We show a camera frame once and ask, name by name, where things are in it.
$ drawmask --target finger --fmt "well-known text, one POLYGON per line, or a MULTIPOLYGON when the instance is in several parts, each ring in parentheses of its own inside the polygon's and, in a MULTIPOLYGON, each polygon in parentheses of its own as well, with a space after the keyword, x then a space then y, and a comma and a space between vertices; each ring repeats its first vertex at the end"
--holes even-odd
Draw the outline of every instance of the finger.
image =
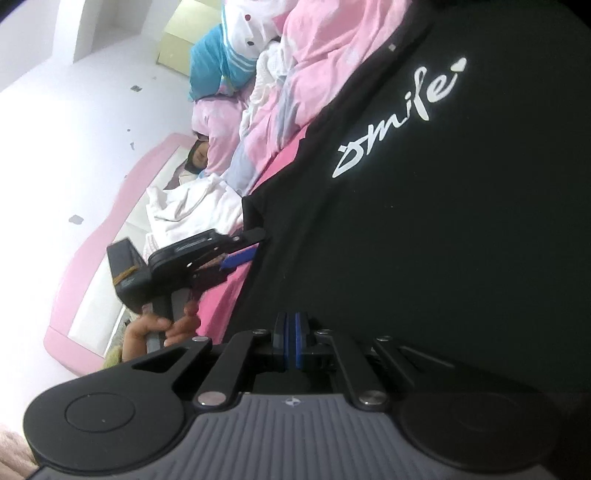
POLYGON ((186 340, 189 340, 190 338, 193 338, 193 336, 195 335, 195 332, 193 333, 181 333, 179 335, 175 335, 173 337, 169 337, 164 341, 164 346, 171 346, 171 345, 175 345, 176 343, 181 343, 184 342, 186 340))
POLYGON ((147 353, 145 336, 150 332, 163 332, 172 322, 158 318, 154 314, 145 314, 132 322, 125 330, 121 360, 127 362, 147 353))
POLYGON ((195 330, 201 325, 201 320, 196 315, 193 317, 185 316, 178 322, 174 322, 172 327, 166 331, 166 337, 170 338, 181 333, 191 333, 195 335, 195 330))
POLYGON ((189 300, 184 307, 184 314, 188 317, 194 317, 199 311, 199 302, 197 300, 189 300))
POLYGON ((125 334, 138 338, 144 338, 150 332, 165 332, 173 323, 153 313, 145 313, 136 321, 131 322, 125 334))

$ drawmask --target pillow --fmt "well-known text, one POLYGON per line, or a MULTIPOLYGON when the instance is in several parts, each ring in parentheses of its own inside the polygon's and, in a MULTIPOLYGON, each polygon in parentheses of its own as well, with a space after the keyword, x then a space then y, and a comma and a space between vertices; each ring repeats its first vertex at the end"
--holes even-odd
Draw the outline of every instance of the pillow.
POLYGON ((232 96, 254 76, 256 60, 278 37, 297 0, 228 0, 222 24, 191 49, 190 97, 232 96))

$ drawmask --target hair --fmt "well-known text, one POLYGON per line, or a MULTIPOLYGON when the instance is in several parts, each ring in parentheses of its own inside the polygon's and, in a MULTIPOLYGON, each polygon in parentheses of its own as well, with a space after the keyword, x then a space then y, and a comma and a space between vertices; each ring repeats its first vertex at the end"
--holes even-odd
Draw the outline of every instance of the hair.
POLYGON ((195 144, 191 147, 191 150, 189 150, 189 156, 187 157, 187 162, 185 163, 185 170, 187 170, 189 173, 199 175, 203 171, 202 168, 198 168, 193 164, 193 156, 199 148, 199 145, 205 143, 206 141, 207 140, 197 140, 195 144))

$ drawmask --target metal bolt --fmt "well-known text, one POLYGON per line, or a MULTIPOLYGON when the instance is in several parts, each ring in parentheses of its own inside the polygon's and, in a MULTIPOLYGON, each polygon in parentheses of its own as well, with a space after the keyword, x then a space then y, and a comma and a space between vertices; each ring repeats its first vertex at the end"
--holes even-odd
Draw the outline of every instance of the metal bolt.
POLYGON ((222 392, 203 392, 197 401, 204 407, 217 407, 226 401, 226 396, 222 392))
POLYGON ((377 407, 386 403, 388 396, 379 390, 368 390, 359 396, 359 401, 368 407, 377 407))

